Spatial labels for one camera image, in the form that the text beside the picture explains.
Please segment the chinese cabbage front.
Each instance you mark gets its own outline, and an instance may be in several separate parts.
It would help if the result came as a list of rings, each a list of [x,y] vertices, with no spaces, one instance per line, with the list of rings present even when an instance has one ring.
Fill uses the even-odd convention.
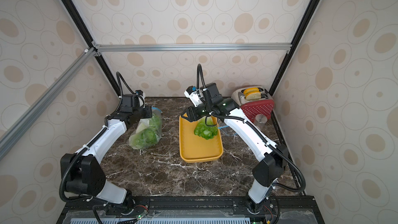
[[[148,120],[144,120],[144,119],[140,120],[140,122],[138,123],[137,128],[133,132],[133,135],[142,132],[143,130],[147,129],[148,127],[149,127],[149,121]]]

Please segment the clear plastic bag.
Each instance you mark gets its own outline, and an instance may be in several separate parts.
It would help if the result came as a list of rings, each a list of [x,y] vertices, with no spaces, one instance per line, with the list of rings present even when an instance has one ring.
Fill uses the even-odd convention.
[[[226,125],[221,121],[219,121],[218,124],[219,124],[218,129],[222,135],[232,136],[232,137],[238,136],[238,134],[229,125]]]

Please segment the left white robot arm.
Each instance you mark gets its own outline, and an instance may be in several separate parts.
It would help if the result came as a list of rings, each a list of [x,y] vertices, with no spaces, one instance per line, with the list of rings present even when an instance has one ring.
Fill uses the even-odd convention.
[[[131,191],[106,179],[101,161],[129,127],[141,119],[151,118],[152,109],[145,104],[145,94],[141,90],[124,94],[119,100],[116,110],[105,117],[100,132],[75,153],[61,158],[59,196],[63,202],[99,199],[123,208],[134,206]]]

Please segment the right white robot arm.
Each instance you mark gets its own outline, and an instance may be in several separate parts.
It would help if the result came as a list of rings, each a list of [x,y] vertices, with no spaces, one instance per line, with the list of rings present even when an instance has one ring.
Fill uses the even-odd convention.
[[[278,152],[287,154],[285,146],[278,145],[266,137],[239,108],[231,98],[223,99],[219,104],[206,107],[204,103],[187,108],[181,117],[189,122],[200,120],[205,116],[220,119],[247,144],[256,159],[257,166],[252,170],[254,182],[248,192],[249,198],[255,204],[260,204],[270,196],[276,186],[277,179],[285,172],[287,162]]]

